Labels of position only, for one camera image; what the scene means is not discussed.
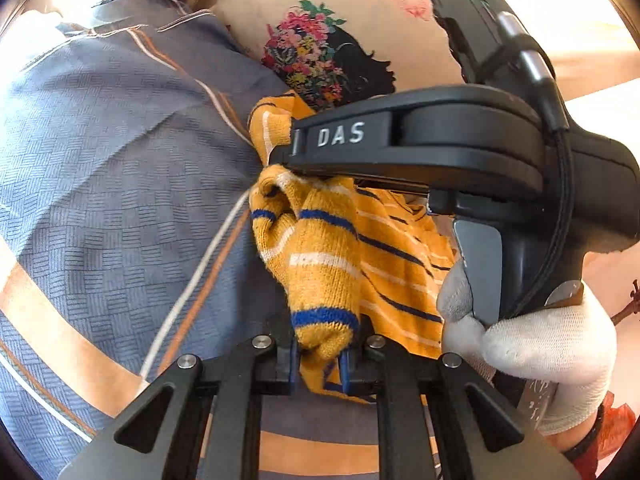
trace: silver bolt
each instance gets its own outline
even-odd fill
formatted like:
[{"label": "silver bolt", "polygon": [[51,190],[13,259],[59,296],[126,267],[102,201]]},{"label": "silver bolt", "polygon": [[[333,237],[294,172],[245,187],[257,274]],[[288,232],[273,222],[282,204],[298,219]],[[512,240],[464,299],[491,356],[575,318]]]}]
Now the silver bolt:
[{"label": "silver bolt", "polygon": [[257,335],[254,337],[254,340],[251,341],[251,344],[257,349],[269,348],[271,343],[273,343],[273,341],[268,335]]},{"label": "silver bolt", "polygon": [[458,368],[462,364],[462,357],[453,352],[448,352],[442,356],[442,364],[447,368]]},{"label": "silver bolt", "polygon": [[380,334],[374,334],[367,337],[367,345],[370,348],[382,348],[386,344],[385,337]]},{"label": "silver bolt", "polygon": [[178,368],[193,368],[198,362],[198,358],[193,354],[184,354],[178,357]]}]

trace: gloved hand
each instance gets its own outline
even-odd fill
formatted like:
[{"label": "gloved hand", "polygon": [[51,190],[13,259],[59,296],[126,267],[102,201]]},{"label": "gloved hand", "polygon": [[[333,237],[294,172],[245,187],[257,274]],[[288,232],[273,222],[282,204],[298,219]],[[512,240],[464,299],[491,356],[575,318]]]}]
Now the gloved hand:
[{"label": "gloved hand", "polygon": [[616,330],[589,287],[582,304],[502,320],[485,330],[473,317],[462,261],[449,271],[437,300],[445,320],[442,351],[460,354],[485,379],[495,370],[559,383],[538,427],[556,434],[585,421],[602,403],[616,360]]}]

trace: knit fabric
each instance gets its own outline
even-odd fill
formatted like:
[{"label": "knit fabric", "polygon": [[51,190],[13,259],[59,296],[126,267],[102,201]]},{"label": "knit fabric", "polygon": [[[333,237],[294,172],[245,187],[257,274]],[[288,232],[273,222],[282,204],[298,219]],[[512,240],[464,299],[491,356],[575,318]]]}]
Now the knit fabric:
[{"label": "knit fabric", "polygon": [[409,205],[401,194],[268,166],[273,147],[289,143],[292,118],[312,113],[292,91],[254,108],[249,130],[266,168],[250,207],[260,256],[287,291],[305,350],[301,374],[312,391],[341,395],[336,357],[361,313],[409,352],[440,355],[435,300],[453,254],[425,206]]}]

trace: black device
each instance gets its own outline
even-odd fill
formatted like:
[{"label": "black device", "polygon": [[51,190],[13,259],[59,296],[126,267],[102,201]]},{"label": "black device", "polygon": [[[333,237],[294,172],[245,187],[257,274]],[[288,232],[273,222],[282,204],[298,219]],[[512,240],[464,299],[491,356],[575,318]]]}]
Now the black device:
[{"label": "black device", "polygon": [[[292,146],[275,150],[271,161],[427,194],[433,213],[460,222],[456,234],[474,312],[490,324],[541,306],[559,284],[579,278],[586,250],[620,250],[638,239],[638,165],[622,144],[571,120],[553,95],[552,67],[503,0],[433,3],[469,84],[377,98],[299,121]],[[4,18],[16,12],[9,7],[2,10],[2,30]],[[483,245],[475,247],[470,237]],[[484,266],[492,272],[482,275],[478,254],[491,260]],[[554,272],[541,280],[546,261]],[[499,308],[491,309],[496,294]],[[527,417],[459,356],[412,356],[375,335],[367,320],[362,317],[340,366],[345,391],[377,396],[382,480],[436,478],[420,394],[428,398],[443,478],[577,479]],[[227,356],[181,356],[60,479],[192,480],[210,412],[201,478],[257,478],[260,400],[290,393],[297,355],[285,313]],[[637,477],[639,428],[603,480]],[[0,450],[19,480],[37,479],[1,425]]]}]

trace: beige stripe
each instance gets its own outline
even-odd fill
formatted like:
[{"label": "beige stripe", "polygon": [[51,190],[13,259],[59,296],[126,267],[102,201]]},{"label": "beige stripe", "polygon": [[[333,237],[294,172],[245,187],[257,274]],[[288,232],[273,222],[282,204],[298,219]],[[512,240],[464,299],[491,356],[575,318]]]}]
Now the beige stripe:
[{"label": "beige stripe", "polygon": [[299,476],[375,473],[378,446],[313,442],[263,431],[260,470]]},{"label": "beige stripe", "polygon": [[1,237],[0,280],[0,310],[76,394],[109,416],[118,415],[136,397],[140,377],[103,354],[60,316]]}]

